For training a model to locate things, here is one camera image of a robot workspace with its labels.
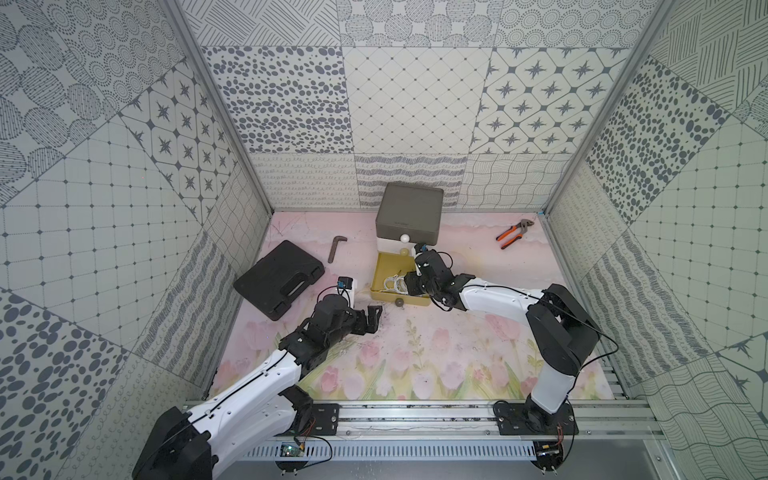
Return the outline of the white earphones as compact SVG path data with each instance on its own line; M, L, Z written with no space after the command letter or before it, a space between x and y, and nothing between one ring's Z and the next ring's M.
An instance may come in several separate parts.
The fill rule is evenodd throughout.
M406 282L407 275L392 275L383 280L382 291L399 295L410 295L410 290Z
M385 280L385 287L400 295L409 295L408 286L403 276L393 276Z

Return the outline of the yellow bottom drawer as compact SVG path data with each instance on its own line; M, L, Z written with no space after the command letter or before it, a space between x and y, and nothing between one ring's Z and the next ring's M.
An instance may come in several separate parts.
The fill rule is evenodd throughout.
M397 307L430 305L431 300L427 295L409 294L405 276L415 271L416 265L412 257L380 252L370 285L371 298L380 302L393 303Z

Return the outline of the white drawer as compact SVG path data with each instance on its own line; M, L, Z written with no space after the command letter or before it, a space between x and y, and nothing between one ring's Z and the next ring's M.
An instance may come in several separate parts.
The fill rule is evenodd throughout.
M414 246L412 242L402 242L387 238L376 238L377 250L380 253L389 253L395 255L414 256Z

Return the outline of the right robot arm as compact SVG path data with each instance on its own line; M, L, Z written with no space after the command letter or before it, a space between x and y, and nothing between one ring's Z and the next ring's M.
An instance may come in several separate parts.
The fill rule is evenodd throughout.
M588 357L607 335L563 285L523 290L474 275L454 274L442 254L414 248L415 270L405 277L412 295L427 295L443 311L477 311L529 326L545 365L525 402L525 415L541 421L559 413Z

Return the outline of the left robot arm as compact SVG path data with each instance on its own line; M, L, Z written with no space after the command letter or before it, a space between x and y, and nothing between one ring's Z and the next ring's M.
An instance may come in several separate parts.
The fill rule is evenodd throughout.
M248 451L311 423L313 400L299 382L346 336L374 334L383 308L358 310L351 295L328 294L277 349L230 388L188 411L166 410L155 422L134 479L216 479Z

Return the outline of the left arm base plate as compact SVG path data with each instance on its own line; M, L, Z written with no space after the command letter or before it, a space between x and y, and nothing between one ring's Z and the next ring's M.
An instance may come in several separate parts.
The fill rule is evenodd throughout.
M340 405L320 403L300 407L286 431L291 436L335 436L338 430Z

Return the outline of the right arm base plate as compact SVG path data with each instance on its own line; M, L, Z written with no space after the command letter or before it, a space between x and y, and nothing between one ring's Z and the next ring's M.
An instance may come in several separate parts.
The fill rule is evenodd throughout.
M498 400L492 405L492 412L499 434L503 436L568 436L579 433L573 407L568 402L551 414L530 399L524 403Z

